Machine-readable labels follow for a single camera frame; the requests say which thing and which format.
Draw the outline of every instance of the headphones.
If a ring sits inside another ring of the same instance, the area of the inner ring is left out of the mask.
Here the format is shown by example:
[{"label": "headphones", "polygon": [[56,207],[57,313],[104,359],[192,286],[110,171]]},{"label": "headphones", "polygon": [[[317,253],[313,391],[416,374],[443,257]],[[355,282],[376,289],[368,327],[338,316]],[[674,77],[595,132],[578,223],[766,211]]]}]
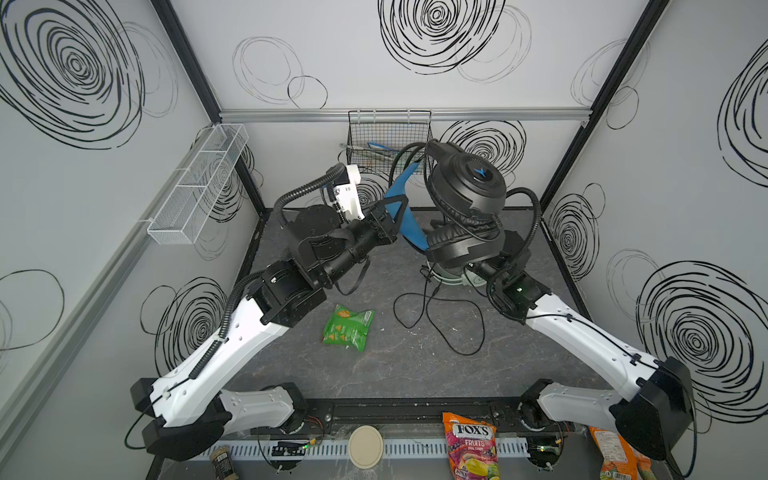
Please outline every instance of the headphones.
[{"label": "headphones", "polygon": [[437,162],[426,182],[427,192],[450,220],[432,221],[435,229],[426,237],[427,260],[455,269],[497,255],[505,239],[497,217],[506,201],[501,172],[456,144],[430,141],[425,153]]}]

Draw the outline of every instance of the white wire basket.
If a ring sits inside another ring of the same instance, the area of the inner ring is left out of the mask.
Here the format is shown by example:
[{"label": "white wire basket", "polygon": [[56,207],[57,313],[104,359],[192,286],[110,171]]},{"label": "white wire basket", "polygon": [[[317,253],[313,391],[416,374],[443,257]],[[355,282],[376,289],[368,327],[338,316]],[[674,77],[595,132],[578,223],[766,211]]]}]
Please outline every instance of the white wire basket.
[{"label": "white wire basket", "polygon": [[203,147],[181,175],[147,233],[160,245],[189,245],[214,208],[248,141],[242,124],[218,124],[208,129]]}]

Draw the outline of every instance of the round beige lid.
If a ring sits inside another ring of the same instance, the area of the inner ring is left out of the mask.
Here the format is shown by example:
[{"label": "round beige lid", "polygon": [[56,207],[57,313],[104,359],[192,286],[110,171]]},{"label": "round beige lid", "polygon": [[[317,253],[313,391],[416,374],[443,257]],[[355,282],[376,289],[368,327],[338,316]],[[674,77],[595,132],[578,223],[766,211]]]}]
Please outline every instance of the round beige lid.
[{"label": "round beige lid", "polygon": [[379,430],[363,425],[349,437],[349,459],[359,468],[371,468],[382,459],[384,440]]}]

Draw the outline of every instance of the mesh basket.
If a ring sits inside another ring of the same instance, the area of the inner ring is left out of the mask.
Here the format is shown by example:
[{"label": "mesh basket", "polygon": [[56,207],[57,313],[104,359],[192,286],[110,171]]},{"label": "mesh basket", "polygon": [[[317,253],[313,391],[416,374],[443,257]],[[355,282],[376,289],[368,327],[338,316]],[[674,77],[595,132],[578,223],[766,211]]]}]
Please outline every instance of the mesh basket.
[{"label": "mesh basket", "polygon": [[147,228],[161,245],[192,244],[243,152],[248,133],[242,124],[218,124],[181,175]]},{"label": "mesh basket", "polygon": [[[357,165],[360,173],[375,174],[388,180],[392,162],[399,151],[408,144],[426,142],[432,138],[431,121],[430,111],[350,111],[346,163]],[[402,173],[408,156],[404,154],[398,161],[395,177]],[[420,159],[422,153],[417,154],[412,161]]]}]

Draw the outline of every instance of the green plastic package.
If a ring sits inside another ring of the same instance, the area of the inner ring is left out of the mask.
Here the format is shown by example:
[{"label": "green plastic package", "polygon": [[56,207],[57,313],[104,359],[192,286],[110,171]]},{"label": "green plastic package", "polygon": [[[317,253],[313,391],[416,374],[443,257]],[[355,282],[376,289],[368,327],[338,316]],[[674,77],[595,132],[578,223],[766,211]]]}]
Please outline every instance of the green plastic package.
[{"label": "green plastic package", "polygon": [[362,352],[366,348],[368,328],[374,313],[373,310],[352,312],[344,305],[336,305],[323,330],[323,343],[353,345]]}]

